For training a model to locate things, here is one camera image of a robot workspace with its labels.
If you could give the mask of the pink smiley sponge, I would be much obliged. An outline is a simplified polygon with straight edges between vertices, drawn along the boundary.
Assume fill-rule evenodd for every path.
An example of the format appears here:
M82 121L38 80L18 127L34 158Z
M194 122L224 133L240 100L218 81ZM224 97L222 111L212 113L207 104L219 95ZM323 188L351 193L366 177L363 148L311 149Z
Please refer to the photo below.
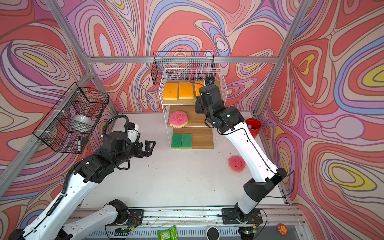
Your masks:
M241 173L246 167L244 159L240 156L230 157L228 159L228 164L230 169L235 173Z
M173 128L183 128L188 123L188 115L183 111L176 111L170 114L168 122Z

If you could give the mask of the orange yellow sponge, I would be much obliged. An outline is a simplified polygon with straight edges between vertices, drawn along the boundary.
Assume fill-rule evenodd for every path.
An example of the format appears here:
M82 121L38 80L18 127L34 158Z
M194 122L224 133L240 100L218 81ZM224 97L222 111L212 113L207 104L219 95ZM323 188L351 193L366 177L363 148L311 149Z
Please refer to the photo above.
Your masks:
M204 81L195 81L194 87L195 87L196 97L200 97L200 88L202 88L204 85L205 85Z
M179 83L166 83L163 92L164 101L177 101L179 95Z
M189 82L179 83L179 99L192 100L194 98L193 84Z

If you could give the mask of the yellow green sponge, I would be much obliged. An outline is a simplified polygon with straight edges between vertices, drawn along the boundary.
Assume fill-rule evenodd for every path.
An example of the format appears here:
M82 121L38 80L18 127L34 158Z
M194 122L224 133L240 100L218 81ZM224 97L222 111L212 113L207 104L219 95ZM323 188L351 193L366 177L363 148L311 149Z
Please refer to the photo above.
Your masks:
M182 134L182 149L192 149L192 134Z
M182 148L182 140L183 135L182 134L173 134L172 142L171 142L171 149L178 150Z

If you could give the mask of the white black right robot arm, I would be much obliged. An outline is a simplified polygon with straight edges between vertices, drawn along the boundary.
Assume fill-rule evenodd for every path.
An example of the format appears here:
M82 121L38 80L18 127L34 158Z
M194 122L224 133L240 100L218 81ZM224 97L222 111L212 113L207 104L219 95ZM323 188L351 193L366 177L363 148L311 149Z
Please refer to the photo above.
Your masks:
M278 168L253 138L248 125L235 107L225 107L221 91L216 85L199 88L198 113L205 115L205 125L226 137L240 153L252 178L244 184L244 195L231 209L229 221L245 224L263 200L289 173Z

